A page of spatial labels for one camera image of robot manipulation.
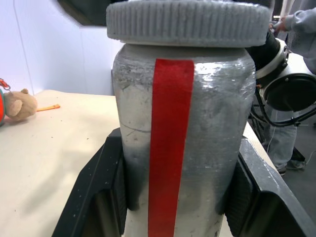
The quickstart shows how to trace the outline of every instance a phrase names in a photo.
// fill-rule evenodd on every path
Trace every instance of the beige table surface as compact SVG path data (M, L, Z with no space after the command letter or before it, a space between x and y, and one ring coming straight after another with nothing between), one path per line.
M0 237L50 237L81 169L119 127L114 96L47 90L38 112L0 127ZM247 124L244 135L272 164ZM227 223L220 237L231 237Z

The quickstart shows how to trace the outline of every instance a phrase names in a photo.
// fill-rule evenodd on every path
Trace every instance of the red tape strip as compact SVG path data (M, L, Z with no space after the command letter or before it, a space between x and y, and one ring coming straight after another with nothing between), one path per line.
M157 59L153 84L148 237L173 237L194 63Z

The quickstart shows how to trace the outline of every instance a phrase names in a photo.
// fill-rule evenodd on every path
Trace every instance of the gray ribbed lid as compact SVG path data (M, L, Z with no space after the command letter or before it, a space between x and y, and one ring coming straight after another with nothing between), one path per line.
M140 0L107 8L108 37L127 43L250 47L266 40L270 10L214 0Z

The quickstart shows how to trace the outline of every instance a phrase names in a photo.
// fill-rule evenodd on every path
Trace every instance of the black cable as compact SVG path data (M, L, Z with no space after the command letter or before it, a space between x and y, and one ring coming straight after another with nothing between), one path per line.
M301 115L301 116L298 116L298 117L295 117L295 118L292 118L292 119L289 119L289 120L284 120L284 121L271 121L265 111L265 108L264 108L264 104L261 100L261 96L259 94L259 90L256 89L256 92L255 92L255 95L257 97L257 100L258 100L258 104L259 104L259 108L260 108L260 111L263 115L263 117L259 116L253 107L251 107L251 111L250 111L250 114L255 118L257 119L258 121L260 122L264 122L264 123L269 123L270 125L274 126L274 127L286 127L286 126L291 126L291 125L295 125L295 126L298 126L300 124L300 122L308 119L309 117L313 116L313 115L316 115L316 108L310 110L309 112Z
M265 128L264 128L264 126L262 125L261 122L258 121L258 124L259 124L259 126L260 126L260 128L261 128L262 130L265 130Z
M258 120L256 120L255 118L253 118L253 124L255 124L256 127L256 131L257 131L257 137L259 138L259 141L262 143L264 141L264 136L260 130L260 122Z
M259 134L258 134L258 132L257 132L257 126L256 126L257 120L254 119L254 117L251 116L251 115L250 115L249 117L250 117L250 119L251 119L251 126L252 126L252 128L253 128L253 131L254 131L254 133L256 134L256 136L259 138L259 140L260 140Z

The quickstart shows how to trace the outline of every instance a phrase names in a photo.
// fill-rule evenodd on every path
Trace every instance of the shoe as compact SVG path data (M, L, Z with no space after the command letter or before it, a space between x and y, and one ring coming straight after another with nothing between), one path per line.
M305 162L298 160L291 160L291 165L296 169L303 169L305 167Z
M283 175L285 174L285 172L286 172L286 167L281 168L281 169L278 169L277 171L278 171L278 173L279 173L281 176L283 176Z

